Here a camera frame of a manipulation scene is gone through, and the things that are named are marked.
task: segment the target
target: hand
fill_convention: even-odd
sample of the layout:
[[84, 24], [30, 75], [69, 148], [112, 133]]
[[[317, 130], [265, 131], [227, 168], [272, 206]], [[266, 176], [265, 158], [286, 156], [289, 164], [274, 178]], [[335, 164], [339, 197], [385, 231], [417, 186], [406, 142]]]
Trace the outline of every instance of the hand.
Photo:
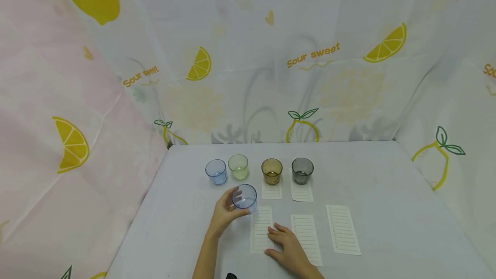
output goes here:
[[222, 197], [216, 202], [214, 214], [210, 221], [210, 226], [207, 231], [207, 236], [219, 239], [224, 233], [226, 228], [232, 221], [238, 217], [243, 217], [249, 214], [248, 209], [237, 209], [232, 203], [231, 196], [234, 194], [235, 200], [240, 200], [241, 191], [238, 187], [234, 187], [224, 193]]
[[282, 252], [274, 249], [265, 250], [265, 254], [272, 257], [284, 268], [299, 276], [300, 278], [323, 278], [317, 268], [311, 265], [307, 254], [303, 251], [300, 242], [287, 227], [274, 223], [277, 230], [268, 227], [267, 236], [283, 246]]

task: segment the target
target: green glass cup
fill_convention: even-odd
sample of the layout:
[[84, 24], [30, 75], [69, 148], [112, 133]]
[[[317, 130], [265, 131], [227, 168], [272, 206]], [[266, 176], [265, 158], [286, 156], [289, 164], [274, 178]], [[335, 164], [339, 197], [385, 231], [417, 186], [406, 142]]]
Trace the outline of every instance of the green glass cup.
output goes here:
[[238, 181], [245, 180], [248, 177], [248, 159], [242, 154], [236, 154], [229, 158], [227, 162], [231, 175]]

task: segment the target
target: cup rim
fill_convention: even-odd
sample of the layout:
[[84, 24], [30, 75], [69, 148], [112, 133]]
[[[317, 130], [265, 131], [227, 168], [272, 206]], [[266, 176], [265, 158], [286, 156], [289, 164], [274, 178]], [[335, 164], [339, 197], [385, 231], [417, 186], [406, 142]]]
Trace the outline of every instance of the cup rim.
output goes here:
[[[211, 162], [213, 162], [213, 161], [221, 161], [221, 162], [222, 162], [222, 164], [224, 164], [224, 170], [223, 170], [223, 171], [222, 171], [219, 175], [216, 175], [216, 176], [211, 176], [211, 175], [209, 175], [209, 174], [208, 174], [208, 172], [207, 172], [207, 166], [208, 166]], [[226, 171], [226, 163], [225, 163], [224, 161], [222, 161], [222, 159], [218, 159], [218, 158], [216, 158], [216, 159], [212, 159], [212, 161], [208, 162], [208, 163], [206, 164], [206, 166], [205, 166], [205, 174], [207, 174], [210, 178], [220, 177], [220, 176], [221, 176], [221, 175], [222, 175], [225, 171]]]
[[[295, 168], [293, 167], [293, 164], [295, 163], [295, 161], [296, 161], [297, 159], [298, 159], [298, 158], [295, 158], [295, 159], [293, 160], [293, 162], [291, 163], [291, 170], [293, 170], [293, 172], [296, 172], [296, 171], [295, 171]], [[313, 174], [313, 170], [315, 169], [315, 167], [314, 167], [314, 165], [313, 165], [313, 162], [311, 162], [311, 161], [310, 161], [309, 159], [307, 159], [307, 158], [302, 158], [302, 159], [306, 159], [306, 160], [307, 160], [307, 161], [309, 161], [309, 162], [310, 162], [310, 164], [311, 164], [311, 172], [310, 172], [307, 176], [309, 176], [309, 175]]]
[[234, 199], [232, 199], [234, 194], [231, 194], [231, 201], [233, 202], [232, 204], [234, 205], [234, 207], [236, 207], [238, 209], [248, 209], [251, 206], [253, 206], [254, 203], [257, 202], [258, 193], [257, 193], [257, 190], [253, 187], [253, 185], [248, 184], [248, 183], [239, 184], [238, 185], [238, 188], [241, 187], [242, 185], [248, 185], [248, 186], [250, 186], [255, 191], [255, 200], [253, 201], [253, 203], [251, 203], [248, 207], [238, 207], [238, 206], [236, 206], [236, 203], [234, 202]]
[[[238, 155], [239, 155], [239, 156], [243, 156], [243, 157], [247, 160], [247, 164], [245, 165], [245, 167], [241, 168], [240, 170], [234, 170], [234, 169], [232, 169], [232, 168], [231, 168], [231, 166], [229, 165], [229, 162], [231, 161], [231, 159], [232, 159], [234, 156], [238, 156]], [[248, 167], [248, 158], [247, 158], [246, 156], [242, 155], [242, 154], [235, 154], [235, 155], [233, 155], [233, 156], [231, 156], [231, 157], [229, 158], [229, 160], [227, 161], [227, 166], [229, 167], [229, 169], [231, 169], [231, 171], [242, 171], [242, 170], [244, 170], [246, 167]]]
[[262, 165], [260, 165], [260, 169], [262, 170], [262, 174], [267, 175], [267, 174], [264, 172], [264, 168], [263, 168], [263, 166], [264, 166], [264, 162], [268, 161], [269, 159], [275, 159], [276, 161], [278, 161], [278, 162], [279, 162], [279, 164], [281, 165], [281, 172], [279, 172], [277, 175], [282, 174], [283, 165], [282, 165], [281, 161], [280, 161], [280, 160], [278, 160], [278, 159], [276, 159], [276, 158], [268, 158], [268, 159], [266, 159], [265, 161], [263, 161], [263, 162], [262, 162]]

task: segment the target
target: left hand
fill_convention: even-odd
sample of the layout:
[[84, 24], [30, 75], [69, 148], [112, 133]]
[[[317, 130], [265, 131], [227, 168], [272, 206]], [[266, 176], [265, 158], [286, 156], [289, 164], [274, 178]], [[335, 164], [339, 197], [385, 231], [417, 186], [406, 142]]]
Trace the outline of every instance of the left hand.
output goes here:
[[238, 217], [244, 217], [249, 214], [248, 209], [237, 209], [232, 203], [233, 201], [231, 200], [231, 196], [233, 194], [235, 198], [241, 199], [241, 197], [237, 197], [241, 195], [241, 191], [238, 189], [238, 187], [229, 189], [216, 202], [212, 221], [210, 221], [210, 226], [207, 231], [207, 236], [219, 239], [232, 221]]

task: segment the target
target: right hand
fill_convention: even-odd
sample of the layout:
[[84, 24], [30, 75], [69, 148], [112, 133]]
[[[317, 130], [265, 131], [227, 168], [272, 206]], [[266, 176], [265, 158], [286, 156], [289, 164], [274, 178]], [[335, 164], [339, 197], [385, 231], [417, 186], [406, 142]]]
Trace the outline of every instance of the right hand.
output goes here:
[[274, 223], [274, 226], [277, 230], [269, 226], [267, 236], [272, 241], [280, 243], [283, 246], [283, 251], [278, 252], [274, 249], [267, 249], [265, 254], [300, 278], [323, 278], [317, 268], [310, 263], [307, 254], [303, 251], [294, 233], [287, 227], [277, 223]]

